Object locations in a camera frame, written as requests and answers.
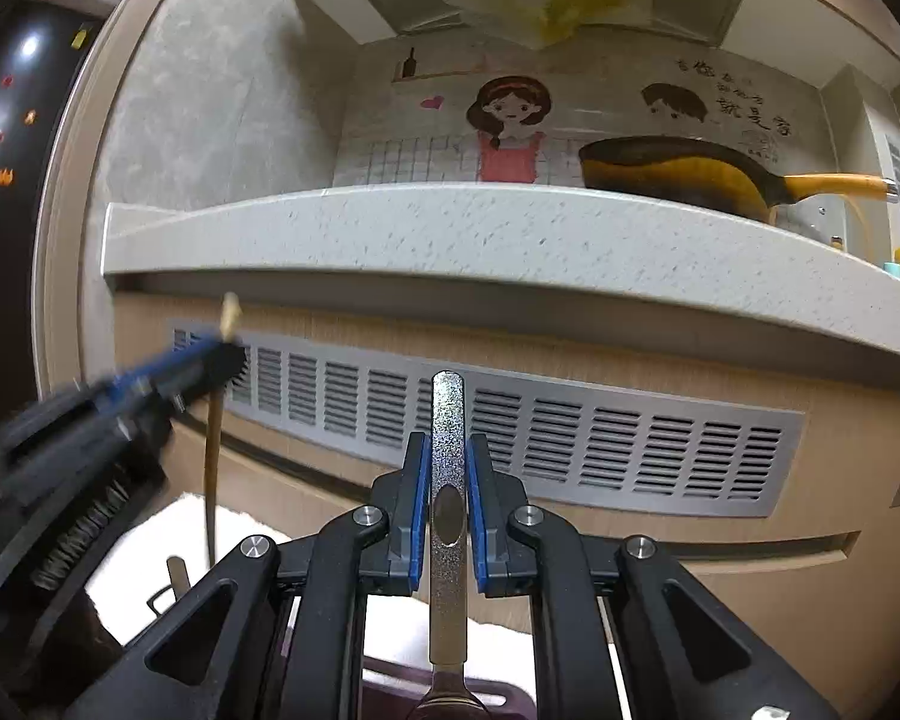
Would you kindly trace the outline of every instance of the metal rivet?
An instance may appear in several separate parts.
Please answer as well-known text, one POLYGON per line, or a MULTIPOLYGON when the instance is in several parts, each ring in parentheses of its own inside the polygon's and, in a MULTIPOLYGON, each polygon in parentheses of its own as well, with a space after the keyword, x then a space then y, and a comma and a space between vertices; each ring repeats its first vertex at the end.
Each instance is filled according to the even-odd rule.
POLYGON ((626 552, 637 560, 647 560, 656 554, 656 542, 649 536, 632 536, 626 540, 626 552))
POLYGON ((353 512, 353 521, 365 528, 376 525, 383 518, 384 512, 375 506, 361 506, 359 509, 354 509, 353 512))
POLYGON ((246 557, 263 557, 269 550, 269 540, 266 536, 247 536, 240 542, 240 551, 246 557))
POLYGON ((514 519, 521 525, 533 528, 543 522, 543 509, 536 506, 518 506, 514 509, 514 519))
POLYGON ((751 715, 751 720, 787 720, 790 713, 779 707, 760 707, 751 715))

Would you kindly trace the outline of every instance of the screw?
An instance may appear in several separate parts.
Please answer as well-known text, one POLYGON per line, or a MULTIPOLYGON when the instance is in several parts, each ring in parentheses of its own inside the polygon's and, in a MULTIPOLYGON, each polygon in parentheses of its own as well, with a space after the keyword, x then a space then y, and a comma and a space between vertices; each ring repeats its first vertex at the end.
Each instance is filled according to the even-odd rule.
POLYGON ((361 506, 359 509, 354 509, 353 512, 353 521, 365 528, 376 525, 383 518, 384 512, 375 506, 361 506))
POLYGON ((543 522, 543 509, 536 506, 518 506, 514 509, 514 519, 521 525, 533 528, 543 522))
POLYGON ((266 536, 247 536, 240 542, 240 551, 245 557, 263 557, 269 550, 269 541, 266 536))
POLYGON ((626 550, 637 560, 647 560, 656 554, 656 542, 649 536, 631 536, 626 540, 626 550))

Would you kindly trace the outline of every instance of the wooden stick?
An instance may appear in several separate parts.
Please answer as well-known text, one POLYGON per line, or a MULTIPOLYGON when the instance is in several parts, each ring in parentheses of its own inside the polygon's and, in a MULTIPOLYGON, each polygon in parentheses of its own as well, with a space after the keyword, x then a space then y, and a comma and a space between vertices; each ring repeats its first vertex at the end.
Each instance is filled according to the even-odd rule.
MULTIPOLYGON (((233 341, 240 319, 240 300, 237 295, 223 295, 220 315, 220 337, 233 341)), ((217 467, 220 460, 220 431, 223 422, 223 390, 210 394, 207 410, 207 443, 203 453, 203 517, 207 534, 207 562, 212 568, 217 562, 217 467)))

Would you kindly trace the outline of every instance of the wooden handle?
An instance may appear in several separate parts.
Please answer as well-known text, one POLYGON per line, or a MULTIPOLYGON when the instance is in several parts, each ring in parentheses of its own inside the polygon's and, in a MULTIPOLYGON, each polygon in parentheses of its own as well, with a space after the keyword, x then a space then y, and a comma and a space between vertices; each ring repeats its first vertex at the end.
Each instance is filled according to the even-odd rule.
MULTIPOLYGON (((220 315, 220 336, 233 341, 240 319, 240 300, 234 293, 223 295, 220 315)), ((207 562, 212 568, 217 562, 217 468, 220 463, 220 432, 223 424, 223 390, 210 394, 207 409, 207 442, 203 450, 203 519, 207 536, 207 562)))
POLYGON ((783 181, 794 201, 812 194, 852 194, 870 200, 886 200, 890 185, 879 175, 822 172, 810 175, 785 175, 783 181))

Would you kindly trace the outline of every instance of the metal spoon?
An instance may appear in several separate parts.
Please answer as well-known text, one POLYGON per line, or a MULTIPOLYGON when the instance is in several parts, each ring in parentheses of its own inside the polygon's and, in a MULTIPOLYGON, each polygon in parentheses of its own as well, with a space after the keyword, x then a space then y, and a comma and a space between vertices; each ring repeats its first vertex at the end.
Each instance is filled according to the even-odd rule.
POLYGON ((434 376, 430 476, 430 692, 408 720, 480 718, 490 713, 463 684, 466 662, 466 429, 463 379, 434 376))

